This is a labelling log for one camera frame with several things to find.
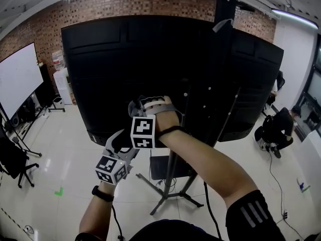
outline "green floor marker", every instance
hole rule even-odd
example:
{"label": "green floor marker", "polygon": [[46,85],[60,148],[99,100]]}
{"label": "green floor marker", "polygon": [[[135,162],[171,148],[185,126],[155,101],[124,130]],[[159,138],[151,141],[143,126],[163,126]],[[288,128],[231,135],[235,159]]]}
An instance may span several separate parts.
{"label": "green floor marker", "polygon": [[55,191],[55,195],[62,196],[63,192],[64,192],[64,189],[61,187],[59,192]]}

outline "tiled floor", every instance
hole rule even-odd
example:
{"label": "tiled floor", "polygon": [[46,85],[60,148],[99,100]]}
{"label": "tiled floor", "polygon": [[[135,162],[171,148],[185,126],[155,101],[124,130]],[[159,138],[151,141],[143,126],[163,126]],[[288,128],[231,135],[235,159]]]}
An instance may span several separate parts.
{"label": "tiled floor", "polygon": [[[252,136],[262,124],[257,122],[252,133],[238,141],[218,143],[216,148],[237,161],[251,175],[264,194],[275,221],[281,219],[280,190],[269,173],[270,156],[261,151]],[[296,179],[304,181],[301,170],[293,156],[299,145],[294,143],[282,151],[280,160],[273,157],[272,172],[280,182],[285,199],[283,207],[288,211],[288,222],[303,237],[316,233],[320,221],[316,218],[309,191],[302,194]],[[23,182],[23,188],[3,174],[0,186],[0,207],[21,227],[30,225],[36,230],[31,235],[34,241],[73,241],[77,235],[79,222],[92,197],[91,190],[99,181],[93,168],[100,158],[102,148],[90,141],[77,106],[67,106],[66,112],[52,112],[48,118],[39,118],[30,132],[26,143],[43,156],[30,156],[29,163],[39,163],[39,169],[32,171],[35,187]],[[154,150],[152,155],[167,155],[167,149]],[[195,208],[184,199],[167,201],[154,216],[151,210],[159,201],[159,195],[145,183],[137,179],[136,173],[148,176],[149,151],[141,151],[132,161],[134,166],[126,180],[117,187],[114,206],[123,234],[129,240],[146,224],[159,219],[181,219],[193,223],[206,232],[216,235],[215,225],[207,207]],[[180,191],[186,179],[177,180],[176,191]],[[55,191],[63,188],[62,196]],[[203,181],[198,177],[188,190],[188,194],[200,203],[206,204]],[[210,189],[210,204],[218,221],[224,240],[228,240],[225,228],[226,208],[223,200]],[[298,236],[284,222],[279,227],[286,240],[296,240]],[[30,240],[5,213],[0,211],[2,235],[17,240]],[[112,217],[108,240],[117,241],[118,228]]]}

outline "projector screen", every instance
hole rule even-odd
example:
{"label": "projector screen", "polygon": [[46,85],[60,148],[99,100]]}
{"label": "projector screen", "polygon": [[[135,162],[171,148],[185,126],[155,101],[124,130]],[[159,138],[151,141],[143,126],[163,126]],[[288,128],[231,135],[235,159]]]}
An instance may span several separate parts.
{"label": "projector screen", "polygon": [[0,103],[9,119],[42,82],[34,43],[0,63]]}

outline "ceiling light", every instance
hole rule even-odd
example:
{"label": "ceiling light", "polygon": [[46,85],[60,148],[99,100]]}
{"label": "ceiling light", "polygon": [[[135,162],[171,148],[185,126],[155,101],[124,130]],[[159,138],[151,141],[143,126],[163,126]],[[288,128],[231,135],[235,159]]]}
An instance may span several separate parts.
{"label": "ceiling light", "polygon": [[305,18],[302,18],[298,15],[295,15],[295,14],[292,14],[292,13],[288,13],[288,12],[285,12],[285,11],[281,11],[281,10],[277,10],[277,9],[272,9],[272,11],[274,13],[276,13],[277,15],[280,15],[280,16],[285,16],[285,17],[288,17],[288,18],[291,18],[291,19],[294,19],[294,20],[297,20],[299,22],[302,22],[306,25],[309,25],[310,27],[313,27],[314,29],[318,29],[318,25],[312,21],[309,21]]}

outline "brick wall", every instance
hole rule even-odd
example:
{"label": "brick wall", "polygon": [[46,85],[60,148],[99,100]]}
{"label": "brick wall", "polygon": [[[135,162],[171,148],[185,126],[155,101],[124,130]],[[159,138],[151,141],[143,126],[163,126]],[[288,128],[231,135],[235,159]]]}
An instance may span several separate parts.
{"label": "brick wall", "polygon": [[[62,49],[62,27],[79,22],[125,15],[169,15],[213,21],[215,0],[67,0],[33,15],[0,41],[0,61],[35,42],[39,60],[55,72],[52,52]],[[273,42],[275,20],[261,12],[237,10],[235,27]]]}

